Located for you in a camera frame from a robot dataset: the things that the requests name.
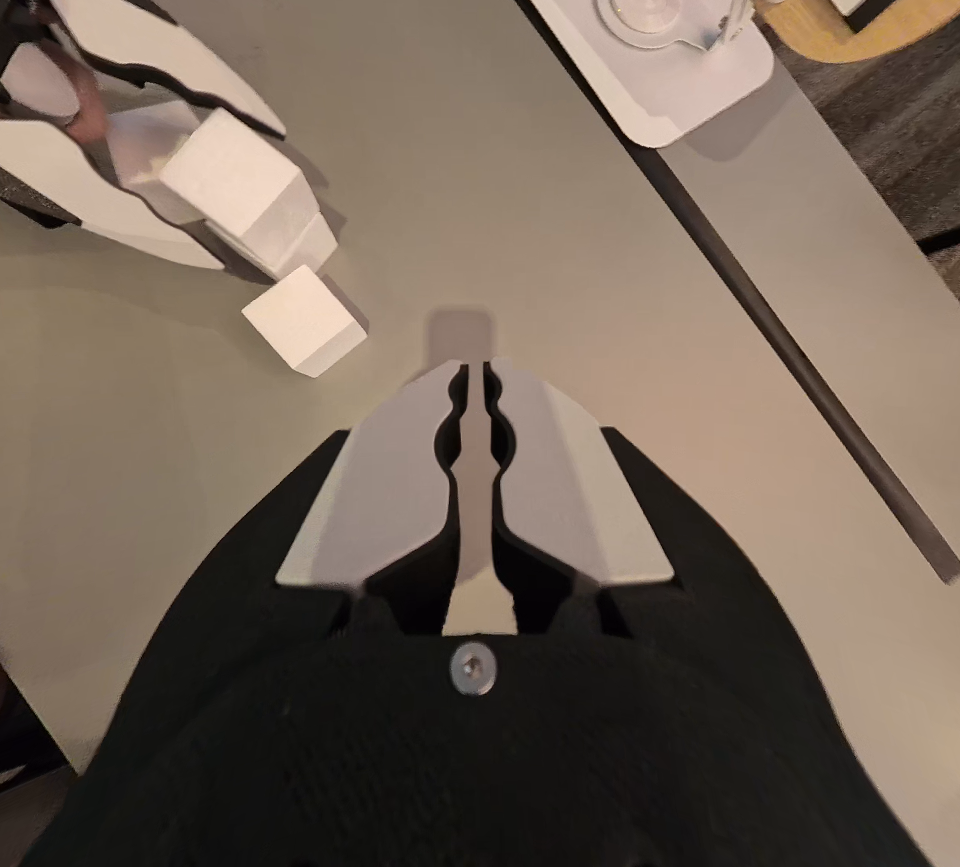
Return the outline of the person's left hand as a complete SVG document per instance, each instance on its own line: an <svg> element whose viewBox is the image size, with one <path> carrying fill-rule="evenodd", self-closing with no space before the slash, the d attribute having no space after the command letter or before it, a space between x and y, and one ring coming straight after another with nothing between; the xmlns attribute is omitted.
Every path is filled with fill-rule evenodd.
<svg viewBox="0 0 960 867"><path fill-rule="evenodd" d="M61 70L69 79L78 101L78 111L66 133L81 146L103 141L110 128L110 117L96 74L70 56L66 56Z"/></svg>

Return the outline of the white hard foam cube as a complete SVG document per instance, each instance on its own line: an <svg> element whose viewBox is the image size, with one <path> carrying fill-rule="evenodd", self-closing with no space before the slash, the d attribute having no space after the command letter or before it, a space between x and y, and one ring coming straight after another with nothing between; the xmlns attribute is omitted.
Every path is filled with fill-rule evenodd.
<svg viewBox="0 0 960 867"><path fill-rule="evenodd" d="M161 180L162 169L199 128L193 109L180 101L141 106L110 116L107 148L118 185L146 201L166 221L183 226L201 213Z"/></svg>
<svg viewBox="0 0 960 867"><path fill-rule="evenodd" d="M301 265L242 309L242 316L293 371L318 379L366 339L361 321Z"/></svg>
<svg viewBox="0 0 960 867"><path fill-rule="evenodd" d="M222 108L157 176L236 251L273 275L284 271L320 212L300 167Z"/></svg>
<svg viewBox="0 0 960 867"><path fill-rule="evenodd" d="M258 284L279 282L301 267L317 273L335 253L338 240L323 213L317 213L306 225L291 249L279 261L269 263L231 237L221 225L203 220L205 239L211 253L219 257L227 270Z"/></svg>

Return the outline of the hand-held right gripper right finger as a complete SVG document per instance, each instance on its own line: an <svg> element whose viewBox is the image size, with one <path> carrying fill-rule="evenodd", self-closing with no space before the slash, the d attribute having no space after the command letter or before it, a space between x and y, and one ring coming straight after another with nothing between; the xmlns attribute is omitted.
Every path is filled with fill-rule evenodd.
<svg viewBox="0 0 960 867"><path fill-rule="evenodd" d="M572 596L667 584L675 569L582 404L497 357L484 365L494 571L517 633L546 633Z"/></svg>

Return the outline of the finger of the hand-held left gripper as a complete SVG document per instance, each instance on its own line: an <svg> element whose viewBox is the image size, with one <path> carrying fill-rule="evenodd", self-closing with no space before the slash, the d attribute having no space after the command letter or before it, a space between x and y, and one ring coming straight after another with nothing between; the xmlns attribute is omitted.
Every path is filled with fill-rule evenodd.
<svg viewBox="0 0 960 867"><path fill-rule="evenodd" d="M223 272L191 235L137 194L104 178L82 148L42 120L3 120L1 167L69 213L85 231L164 261Z"/></svg>
<svg viewBox="0 0 960 867"><path fill-rule="evenodd" d="M130 0L50 0L81 56L103 73L151 83L188 103L223 108L283 140L286 127L258 92L186 27Z"/></svg>

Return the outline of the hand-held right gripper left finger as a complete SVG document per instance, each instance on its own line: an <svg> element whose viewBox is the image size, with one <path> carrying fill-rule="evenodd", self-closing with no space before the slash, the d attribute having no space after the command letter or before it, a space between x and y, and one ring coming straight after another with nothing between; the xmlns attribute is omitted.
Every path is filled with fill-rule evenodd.
<svg viewBox="0 0 960 867"><path fill-rule="evenodd" d="M408 634L438 634L461 530L452 468L470 369L447 361L348 432L275 577L284 588L377 597Z"/></svg>

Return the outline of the white and wooden document stand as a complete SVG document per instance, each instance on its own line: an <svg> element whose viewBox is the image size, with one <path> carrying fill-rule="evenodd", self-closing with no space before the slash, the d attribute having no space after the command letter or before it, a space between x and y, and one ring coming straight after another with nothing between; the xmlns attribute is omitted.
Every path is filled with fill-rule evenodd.
<svg viewBox="0 0 960 867"><path fill-rule="evenodd" d="M958 0L529 0L632 143L659 149L757 92L774 53L756 17L800 57L870 61L958 16Z"/></svg>

